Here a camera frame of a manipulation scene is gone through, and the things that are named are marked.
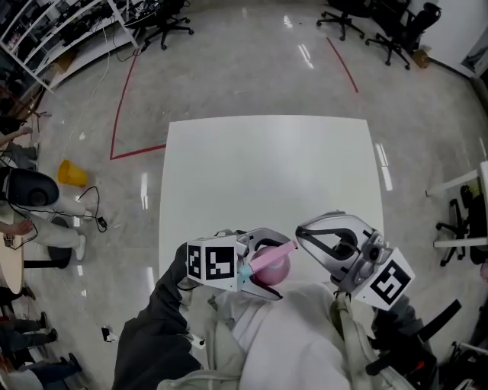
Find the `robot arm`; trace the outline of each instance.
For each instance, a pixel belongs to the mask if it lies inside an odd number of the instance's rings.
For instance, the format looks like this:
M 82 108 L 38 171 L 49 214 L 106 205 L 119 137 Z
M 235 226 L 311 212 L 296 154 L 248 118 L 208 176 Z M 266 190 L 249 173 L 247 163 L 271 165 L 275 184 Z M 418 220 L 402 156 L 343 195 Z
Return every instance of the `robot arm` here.
M 389 310 L 415 275 L 400 251 L 359 219 L 327 213 L 298 226 L 297 240 L 331 274 L 341 291 L 376 308 Z M 270 229 L 190 241 L 188 277 L 230 291 L 280 299 L 270 286 L 288 274 L 288 254 L 297 243 Z
M 415 278 L 398 248 L 357 216 L 327 213 L 298 226 L 297 240 L 341 291 L 389 310 Z

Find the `yellow bucket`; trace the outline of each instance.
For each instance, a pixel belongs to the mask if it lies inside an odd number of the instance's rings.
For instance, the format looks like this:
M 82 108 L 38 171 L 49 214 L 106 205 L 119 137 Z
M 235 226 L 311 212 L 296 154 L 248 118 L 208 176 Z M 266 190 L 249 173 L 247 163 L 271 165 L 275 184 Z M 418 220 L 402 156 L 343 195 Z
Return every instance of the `yellow bucket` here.
M 88 181 L 88 174 L 70 160 L 65 160 L 59 166 L 58 181 L 62 184 L 84 187 Z

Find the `office chair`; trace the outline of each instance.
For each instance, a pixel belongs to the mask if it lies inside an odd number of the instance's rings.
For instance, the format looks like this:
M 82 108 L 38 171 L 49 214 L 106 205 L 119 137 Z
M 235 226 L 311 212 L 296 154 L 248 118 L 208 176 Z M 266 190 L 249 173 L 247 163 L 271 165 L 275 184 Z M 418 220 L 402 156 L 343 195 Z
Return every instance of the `office chair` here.
M 401 23 L 403 14 L 400 14 L 400 17 L 398 18 L 399 13 L 397 11 L 393 11 L 393 9 L 384 2 L 378 2 L 375 5 L 373 19 L 381 28 L 383 28 L 387 36 L 391 39 L 388 40 L 383 35 L 376 34 L 376 39 L 367 39 L 364 43 L 369 46 L 370 42 L 374 42 L 388 48 L 388 58 L 385 62 L 387 66 L 391 65 L 391 54 L 392 52 L 395 52 L 403 61 L 405 61 L 405 69 L 410 70 L 410 63 L 403 55 L 402 47 L 406 48 L 407 52 L 413 51 L 413 46 L 416 44 L 419 36 L 439 20 L 441 17 L 441 9 L 432 3 L 425 3 L 424 9 L 416 16 L 406 8 L 404 11 L 409 15 L 406 26 Z
M 181 22 L 190 23 L 188 18 L 176 18 L 175 16 L 180 13 L 180 10 L 185 6 L 186 0 L 143 0 L 142 3 L 134 5 L 128 13 L 132 17 L 126 22 L 127 28 L 139 28 L 139 27 L 153 27 L 157 26 L 158 29 L 149 35 L 144 40 L 144 46 L 141 52 L 147 49 L 151 44 L 151 38 L 162 33 L 161 36 L 161 49 L 166 50 L 168 47 L 165 45 L 166 36 L 171 30 L 185 30 L 190 35 L 194 34 L 194 31 L 189 27 L 179 26 Z
M 466 238 L 479 238 L 486 237 L 486 209 L 485 209 L 485 199 L 483 194 L 479 194 L 473 197 L 468 186 L 461 187 L 461 199 L 463 201 L 464 207 L 468 211 L 468 216 L 466 220 L 461 218 L 461 211 L 459 209 L 459 203 L 457 199 L 451 200 L 449 206 L 454 207 L 456 213 L 456 226 L 449 225 L 447 223 L 439 222 L 435 225 L 437 230 L 447 229 L 456 234 L 457 240 L 462 240 Z M 451 258 L 454 256 L 458 248 L 453 247 L 449 251 L 448 256 L 441 261 L 441 267 L 445 267 Z M 462 260 L 466 256 L 466 248 L 461 247 L 461 252 L 457 256 L 458 260 Z M 488 260 L 488 248 L 484 247 L 470 247 L 470 258 L 475 264 L 483 264 Z
M 329 0 L 329 5 L 331 7 L 337 8 L 342 12 L 341 16 L 331 14 L 330 12 L 324 11 L 322 17 L 325 18 L 327 15 L 330 18 L 319 19 L 317 21 L 317 26 L 320 27 L 322 23 L 339 23 L 341 25 L 342 36 L 340 40 L 345 40 L 345 26 L 352 28 L 360 33 L 359 37 L 364 39 L 364 31 L 357 28 L 353 23 L 352 19 L 348 18 L 349 15 L 357 16 L 359 18 L 369 18 L 371 15 L 370 7 L 366 6 L 365 0 Z

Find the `shelf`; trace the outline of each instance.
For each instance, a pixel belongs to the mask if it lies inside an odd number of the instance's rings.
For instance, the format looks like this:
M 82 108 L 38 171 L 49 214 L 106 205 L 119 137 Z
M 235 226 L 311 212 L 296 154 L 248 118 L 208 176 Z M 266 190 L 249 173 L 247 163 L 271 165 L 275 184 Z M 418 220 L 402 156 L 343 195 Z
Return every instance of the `shelf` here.
M 48 33 L 46 37 L 42 40 L 42 42 L 35 48 L 33 49 L 30 54 L 27 56 L 27 58 L 24 61 L 24 65 L 27 66 L 27 63 L 31 60 L 32 57 L 47 43 L 49 40 L 54 37 L 57 33 L 59 33 L 66 25 L 74 21 L 79 15 L 83 14 L 90 8 L 92 8 L 94 5 L 97 5 L 101 0 L 93 0 L 90 4 L 86 5 L 83 8 L 80 8 L 75 14 L 70 16 L 68 19 L 66 19 L 63 24 L 61 24 L 58 28 L 54 29 L 52 33 Z
M 14 20 L 8 25 L 7 30 L 5 30 L 5 32 L 2 34 L 2 37 L 0 38 L 2 42 L 7 36 L 10 29 L 13 28 L 13 26 L 15 26 L 15 23 L 17 23 L 18 18 L 24 13 L 24 11 L 27 9 L 27 7 L 31 4 L 32 1 L 33 0 L 28 0 L 28 2 L 25 3 L 24 7 L 22 7 L 22 9 L 18 12 L 18 14 L 15 15 Z
M 59 42 L 45 55 L 45 57 L 43 58 L 43 60 L 35 70 L 34 74 L 38 75 L 40 72 L 43 71 L 43 69 L 46 68 L 46 66 L 48 66 L 50 63 L 55 61 L 64 52 L 68 51 L 78 43 L 90 37 L 91 35 L 97 33 L 102 28 L 106 28 L 113 23 L 117 23 L 117 20 L 112 15 L 110 18 L 104 19 L 99 25 L 97 25 L 97 27 L 94 30 L 89 30 L 83 35 L 81 35 L 80 38 L 78 38 L 77 40 L 73 40 L 68 46 L 63 46 L 63 42 Z M 108 39 L 111 40 L 111 31 L 110 32 L 105 31 L 105 33 L 107 34 Z
M 103 40 L 89 40 L 80 47 L 80 51 L 76 58 L 73 60 L 69 68 L 64 73 L 57 73 L 51 81 L 50 88 L 55 88 L 66 77 L 72 75 L 83 66 L 89 64 L 99 56 L 103 56 L 105 53 L 112 51 L 113 49 L 123 46 L 130 42 L 130 38 L 127 36 L 123 28 L 117 29 L 114 35 L 114 42 L 112 42 L 111 35 L 107 36 L 107 42 Z
M 30 25 L 30 27 L 25 31 L 24 35 L 22 35 L 22 37 L 17 41 L 17 43 L 15 44 L 15 46 L 12 48 L 12 52 L 14 52 L 17 48 L 18 48 L 18 45 L 21 44 L 21 42 L 24 40 L 24 38 L 32 31 L 32 29 L 36 26 L 37 23 L 39 23 L 39 21 L 44 18 L 48 12 L 50 12 L 55 6 L 56 4 L 58 4 L 61 0 L 55 0 L 43 13 L 41 16 L 39 16 L 34 23 L 32 23 Z

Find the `white desk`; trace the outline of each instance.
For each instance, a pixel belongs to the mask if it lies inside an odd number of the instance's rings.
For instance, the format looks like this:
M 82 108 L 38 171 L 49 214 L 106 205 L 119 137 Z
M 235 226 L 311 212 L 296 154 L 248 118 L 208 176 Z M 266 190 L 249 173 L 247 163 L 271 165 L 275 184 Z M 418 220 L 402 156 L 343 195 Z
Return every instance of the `white desk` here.
M 365 120 L 258 116 L 170 123 L 159 214 L 159 274 L 178 246 L 222 229 L 294 238 L 315 216 L 343 210 L 383 231 L 380 184 Z M 328 281 L 303 249 L 290 279 Z

